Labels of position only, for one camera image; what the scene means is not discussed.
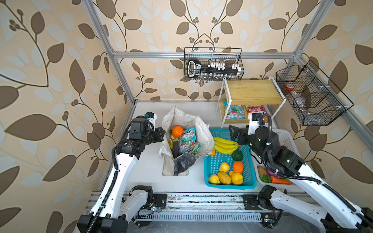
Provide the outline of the orange fruit white basket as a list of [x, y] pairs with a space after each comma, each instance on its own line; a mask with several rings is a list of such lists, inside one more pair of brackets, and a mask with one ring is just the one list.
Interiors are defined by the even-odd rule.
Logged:
[[179, 138], [183, 135], [184, 129], [181, 126], [174, 126], [172, 128], [172, 136], [174, 138]]

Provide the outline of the dark zucchini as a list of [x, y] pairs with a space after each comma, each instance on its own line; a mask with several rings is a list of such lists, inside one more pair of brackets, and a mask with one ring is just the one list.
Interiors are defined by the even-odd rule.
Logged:
[[173, 158], [176, 159], [180, 156], [180, 145], [179, 140], [173, 141], [173, 149], [172, 149]]

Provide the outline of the pink teal snack bag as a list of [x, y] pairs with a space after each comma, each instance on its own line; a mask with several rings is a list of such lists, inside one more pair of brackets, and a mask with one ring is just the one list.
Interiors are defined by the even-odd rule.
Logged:
[[180, 154], [188, 152], [196, 142], [196, 129], [191, 127], [184, 131], [183, 135], [179, 137]]

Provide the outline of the white canvas grocery bag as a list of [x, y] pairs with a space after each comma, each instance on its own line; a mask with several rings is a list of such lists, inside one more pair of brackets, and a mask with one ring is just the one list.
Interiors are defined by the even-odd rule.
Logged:
[[166, 130], [159, 151], [163, 176], [187, 176], [196, 161], [214, 149], [209, 125], [199, 116], [174, 107], [163, 117], [161, 127]]

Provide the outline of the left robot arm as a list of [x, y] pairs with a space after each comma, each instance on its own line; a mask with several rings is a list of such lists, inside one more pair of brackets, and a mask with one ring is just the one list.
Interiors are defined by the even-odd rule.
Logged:
[[156, 114], [135, 117], [121, 141], [112, 149], [113, 168], [100, 197], [87, 215], [81, 215], [77, 227], [82, 233], [125, 233], [138, 211], [153, 204], [153, 189], [138, 185], [131, 196], [123, 196], [131, 171], [147, 145], [162, 142], [165, 130], [155, 127]]

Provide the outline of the orange Fox's candy bag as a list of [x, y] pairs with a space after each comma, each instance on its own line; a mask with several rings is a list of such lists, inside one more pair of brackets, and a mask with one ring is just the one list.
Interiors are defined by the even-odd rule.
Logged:
[[252, 113], [267, 113], [264, 105], [259, 105], [259, 106], [255, 106], [255, 105], [245, 105], [245, 108], [247, 110], [247, 113], [248, 114], [252, 114]]

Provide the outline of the red green candy bag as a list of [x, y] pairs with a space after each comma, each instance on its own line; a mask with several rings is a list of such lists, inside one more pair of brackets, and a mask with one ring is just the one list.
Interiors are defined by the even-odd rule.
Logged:
[[245, 108], [243, 105], [230, 105], [227, 119], [245, 119]]

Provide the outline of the green avocado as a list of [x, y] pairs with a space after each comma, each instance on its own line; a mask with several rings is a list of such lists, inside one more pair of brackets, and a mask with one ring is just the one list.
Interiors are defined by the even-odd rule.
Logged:
[[240, 162], [242, 162], [243, 158], [244, 158], [244, 155], [243, 155], [243, 153], [240, 150], [235, 150], [235, 151], [232, 152], [232, 159], [234, 161], [240, 161]]

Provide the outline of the green banana bunch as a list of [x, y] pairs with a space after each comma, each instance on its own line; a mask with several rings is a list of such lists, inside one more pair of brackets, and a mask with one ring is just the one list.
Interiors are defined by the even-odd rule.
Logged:
[[222, 154], [232, 154], [240, 145], [237, 142], [214, 137], [214, 149]]

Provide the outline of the purple onion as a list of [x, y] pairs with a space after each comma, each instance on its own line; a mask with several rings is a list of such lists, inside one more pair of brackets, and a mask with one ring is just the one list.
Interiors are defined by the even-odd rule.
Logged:
[[273, 176], [273, 177], [279, 178], [279, 176], [277, 174], [275, 174], [274, 172], [270, 171], [269, 169], [265, 168], [265, 171], [266, 171], [266, 173], [269, 176]]

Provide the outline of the teal plastic basket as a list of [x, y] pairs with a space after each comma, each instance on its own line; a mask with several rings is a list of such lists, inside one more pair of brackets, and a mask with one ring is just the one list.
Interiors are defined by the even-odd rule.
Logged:
[[249, 147], [247, 145], [238, 148], [243, 153], [243, 183], [240, 185], [225, 185], [225, 184], [212, 184], [209, 182], [209, 177], [219, 172], [219, 167], [222, 162], [226, 162], [230, 166], [230, 170], [233, 170], [235, 160], [232, 155], [223, 154], [216, 152], [214, 156], [206, 156], [204, 158], [204, 177], [205, 184], [209, 187], [220, 188], [220, 189], [234, 189], [234, 190], [245, 190], [256, 188], [256, 178], [254, 172], [254, 164], [249, 153]]

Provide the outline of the green pepper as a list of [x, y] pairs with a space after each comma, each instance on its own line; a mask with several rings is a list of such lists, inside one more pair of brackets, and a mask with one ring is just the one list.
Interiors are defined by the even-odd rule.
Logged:
[[271, 183], [272, 182], [271, 177], [268, 174], [263, 174], [259, 178], [264, 183]]

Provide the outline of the yellow round lemon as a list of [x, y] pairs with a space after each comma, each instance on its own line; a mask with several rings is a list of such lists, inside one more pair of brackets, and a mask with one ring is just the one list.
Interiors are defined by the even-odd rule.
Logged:
[[238, 172], [231, 172], [230, 173], [231, 182], [234, 185], [241, 185], [243, 183], [243, 175]]

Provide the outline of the plastic bottle red cap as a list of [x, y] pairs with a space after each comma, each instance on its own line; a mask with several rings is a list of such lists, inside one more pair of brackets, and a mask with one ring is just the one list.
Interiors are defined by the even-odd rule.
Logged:
[[306, 98], [295, 91], [295, 86], [293, 84], [286, 84], [285, 90], [291, 96], [290, 102], [293, 107], [303, 108], [306, 106]]

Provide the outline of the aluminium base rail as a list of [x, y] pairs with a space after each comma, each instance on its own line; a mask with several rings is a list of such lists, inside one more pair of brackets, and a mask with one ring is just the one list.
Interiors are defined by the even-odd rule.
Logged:
[[258, 206], [255, 193], [159, 193], [155, 211], [140, 211], [139, 221], [260, 222], [276, 211]]

